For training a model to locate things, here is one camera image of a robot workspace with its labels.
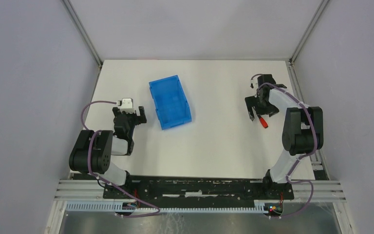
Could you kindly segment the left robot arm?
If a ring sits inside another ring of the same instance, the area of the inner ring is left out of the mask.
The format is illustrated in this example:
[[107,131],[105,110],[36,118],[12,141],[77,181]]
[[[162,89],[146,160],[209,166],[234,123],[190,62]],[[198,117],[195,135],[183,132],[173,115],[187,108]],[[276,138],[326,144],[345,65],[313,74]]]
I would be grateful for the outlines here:
[[133,133],[137,125],[146,124],[143,106],[138,111],[121,107],[112,109],[113,130],[82,130],[69,157],[72,171],[90,174],[106,183],[115,184],[115,192],[121,198],[133,194],[133,185],[127,182],[130,174],[112,163],[112,156],[130,156],[134,148]]

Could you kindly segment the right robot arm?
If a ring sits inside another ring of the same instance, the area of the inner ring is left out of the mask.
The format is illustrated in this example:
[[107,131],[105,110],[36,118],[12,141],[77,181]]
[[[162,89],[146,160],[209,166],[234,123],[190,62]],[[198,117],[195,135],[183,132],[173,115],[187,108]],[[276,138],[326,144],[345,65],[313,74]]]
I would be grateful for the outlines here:
[[250,87],[255,94],[244,101],[251,121],[258,119],[263,128],[267,128],[263,116],[284,114],[281,134],[283,151],[262,181],[262,194],[274,199],[282,188],[293,184],[291,177],[299,163],[322,148],[323,110],[297,99],[284,84],[276,83],[271,74],[253,75]]

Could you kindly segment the red handled screwdriver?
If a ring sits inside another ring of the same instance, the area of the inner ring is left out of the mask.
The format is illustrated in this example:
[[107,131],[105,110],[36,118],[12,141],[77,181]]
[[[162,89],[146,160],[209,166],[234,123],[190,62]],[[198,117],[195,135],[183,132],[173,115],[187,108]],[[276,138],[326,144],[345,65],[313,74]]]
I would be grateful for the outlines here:
[[260,124],[262,125],[263,128],[267,129],[269,126],[265,119],[262,117],[262,115],[257,114],[257,117],[259,119]]

